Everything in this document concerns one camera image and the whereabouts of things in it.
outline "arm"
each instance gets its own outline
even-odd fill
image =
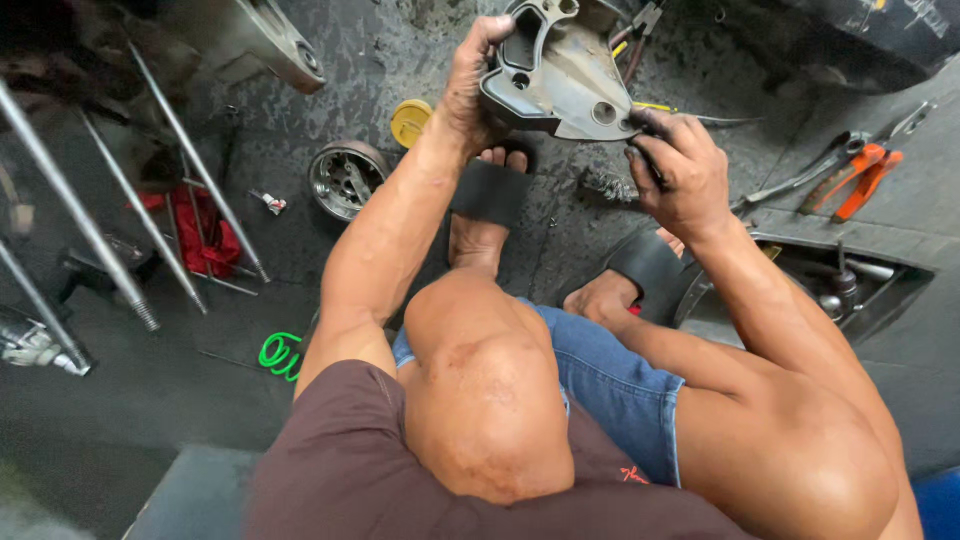
[[[320,324],[297,396],[333,363],[359,359],[396,377],[383,326],[400,307],[444,219],[467,160],[492,137],[476,96],[490,47],[514,28],[481,17],[457,49],[444,99],[417,145],[373,194],[326,262]]]
[[[707,271],[747,349],[790,371],[835,372],[835,391],[875,394],[843,333],[730,213],[727,156],[700,122],[653,110],[639,110],[636,121],[655,135],[640,135],[638,152],[628,153],[641,204]]]

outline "red cloth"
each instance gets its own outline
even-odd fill
[[[210,262],[213,275],[219,279],[226,279],[233,275],[233,266],[240,260],[243,251],[236,234],[226,221],[220,220],[214,227],[213,220],[219,213],[210,194],[205,189],[194,188],[197,198],[197,207],[200,210],[200,221],[205,231],[206,249],[200,245],[200,236],[197,234],[197,220],[190,205],[190,196],[187,186],[180,185],[171,193],[174,203],[174,215],[177,219],[177,230],[180,234],[180,251],[183,253],[183,265],[191,272],[206,274],[206,262]],[[162,195],[141,194],[147,209],[154,210],[163,207]]]

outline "denim shorts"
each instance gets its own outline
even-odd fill
[[[596,323],[519,300],[550,329],[567,415],[568,393],[650,480],[681,487],[675,414],[677,392],[686,381],[650,367]],[[394,343],[394,357],[397,369],[416,359],[405,329]]]

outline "yellow cap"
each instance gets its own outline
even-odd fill
[[[396,142],[404,148],[413,148],[432,115],[430,104],[419,99],[408,99],[396,106],[390,120],[390,131],[394,132]]]

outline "green coiled hose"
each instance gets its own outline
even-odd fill
[[[265,368],[269,368],[270,371],[278,377],[283,376],[288,382],[297,382],[297,379],[300,378],[300,369],[298,368],[298,365],[300,364],[300,355],[293,355],[286,365],[280,365],[291,353],[290,347],[287,347],[286,342],[284,341],[286,338],[293,339],[297,343],[301,343],[301,341],[303,341],[302,338],[283,331],[279,331],[274,335],[271,335],[269,338],[267,338],[267,341],[264,342],[263,348],[260,349],[260,365]],[[271,355],[270,349],[273,347],[274,343],[276,343],[276,351],[274,351],[274,353]],[[296,370],[296,373],[293,374],[293,377],[291,377],[291,373],[295,368],[298,369]]]

